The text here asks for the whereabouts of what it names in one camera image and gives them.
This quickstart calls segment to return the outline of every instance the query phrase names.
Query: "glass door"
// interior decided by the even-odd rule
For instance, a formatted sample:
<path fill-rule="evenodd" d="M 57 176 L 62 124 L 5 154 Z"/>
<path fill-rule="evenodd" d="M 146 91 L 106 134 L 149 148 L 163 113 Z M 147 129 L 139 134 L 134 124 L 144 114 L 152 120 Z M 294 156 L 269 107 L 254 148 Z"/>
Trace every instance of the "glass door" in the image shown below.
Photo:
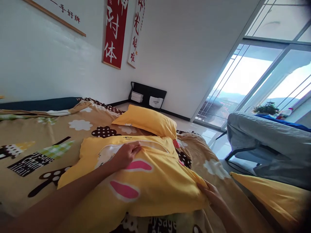
<path fill-rule="evenodd" d="M 259 89 L 242 107 L 252 113 L 255 106 L 275 102 L 282 111 L 293 107 L 311 91 L 311 52 L 289 50 Z"/>
<path fill-rule="evenodd" d="M 240 44 L 194 121 L 222 129 L 283 48 Z"/>

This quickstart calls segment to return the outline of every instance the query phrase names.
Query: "bed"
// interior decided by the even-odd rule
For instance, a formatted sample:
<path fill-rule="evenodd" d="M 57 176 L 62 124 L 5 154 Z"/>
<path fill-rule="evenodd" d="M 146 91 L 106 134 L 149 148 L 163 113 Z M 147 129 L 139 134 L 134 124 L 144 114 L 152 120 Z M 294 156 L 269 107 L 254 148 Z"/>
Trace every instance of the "bed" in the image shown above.
<path fill-rule="evenodd" d="M 76 103 L 61 110 L 0 110 L 0 201 L 7 214 L 18 216 L 53 193 L 60 176 L 78 162 L 84 138 L 153 135 L 132 126 L 111 124 L 123 114 L 112 106 L 90 98 L 77 98 Z M 177 130 L 177 139 L 179 159 L 217 187 L 244 232 L 274 232 L 200 135 Z M 225 232 L 225 229 L 208 207 L 168 216 L 126 215 L 115 229 L 119 231 Z"/>

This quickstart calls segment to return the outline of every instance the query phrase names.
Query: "yellow pillowcase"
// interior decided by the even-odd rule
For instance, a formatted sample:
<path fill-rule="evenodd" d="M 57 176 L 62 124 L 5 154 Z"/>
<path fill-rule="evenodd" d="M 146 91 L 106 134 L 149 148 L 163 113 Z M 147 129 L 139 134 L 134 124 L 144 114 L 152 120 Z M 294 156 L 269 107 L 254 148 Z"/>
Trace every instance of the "yellow pillowcase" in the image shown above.
<path fill-rule="evenodd" d="M 311 192 L 277 181 L 231 172 L 266 207 L 288 232 L 296 229 L 304 215 Z"/>
<path fill-rule="evenodd" d="M 197 188 L 204 180 L 178 159 L 172 140 L 157 136 L 87 138 L 80 160 L 59 179 L 58 188 L 110 160 L 124 143 L 139 141 L 133 162 L 103 180 L 75 208 L 57 232 L 111 232 L 128 212 L 132 216 L 163 216 L 207 208 Z"/>
<path fill-rule="evenodd" d="M 160 136 L 161 138 L 170 137 L 172 140 L 175 140 L 177 137 L 176 122 L 171 118 L 148 108 L 129 105 L 129 109 L 112 123 L 117 125 L 130 125 L 144 129 Z"/>

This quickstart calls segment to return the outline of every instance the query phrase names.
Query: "white bottle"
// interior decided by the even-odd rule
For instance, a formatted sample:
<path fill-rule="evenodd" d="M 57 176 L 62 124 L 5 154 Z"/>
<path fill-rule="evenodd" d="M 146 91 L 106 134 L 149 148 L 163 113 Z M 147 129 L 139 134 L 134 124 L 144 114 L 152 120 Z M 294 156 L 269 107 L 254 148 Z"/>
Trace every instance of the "white bottle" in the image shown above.
<path fill-rule="evenodd" d="M 285 111 L 282 111 L 277 117 L 277 120 L 286 120 L 286 118 L 292 113 L 293 108 L 288 108 Z"/>

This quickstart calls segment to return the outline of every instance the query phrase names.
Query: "hand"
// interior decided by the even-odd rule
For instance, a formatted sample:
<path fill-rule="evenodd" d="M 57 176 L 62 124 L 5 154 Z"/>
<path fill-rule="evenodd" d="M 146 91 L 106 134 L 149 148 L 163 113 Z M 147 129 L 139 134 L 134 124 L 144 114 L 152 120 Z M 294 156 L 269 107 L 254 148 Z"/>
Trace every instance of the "hand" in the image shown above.
<path fill-rule="evenodd" d="M 113 156 L 113 158 L 107 163 L 115 172 L 120 169 L 124 169 L 133 161 L 135 155 L 141 149 L 141 145 L 138 141 L 132 143 L 125 143 L 123 146 L 121 146 L 121 148 Z"/>
<path fill-rule="evenodd" d="M 203 185 L 197 183 L 198 188 L 204 193 L 207 198 L 211 202 L 211 208 L 213 211 L 220 217 L 220 215 L 226 214 L 229 210 L 228 206 L 226 205 L 225 201 L 221 197 L 220 193 L 218 192 L 217 188 L 212 185 L 211 183 L 204 180 L 207 188 Z"/>

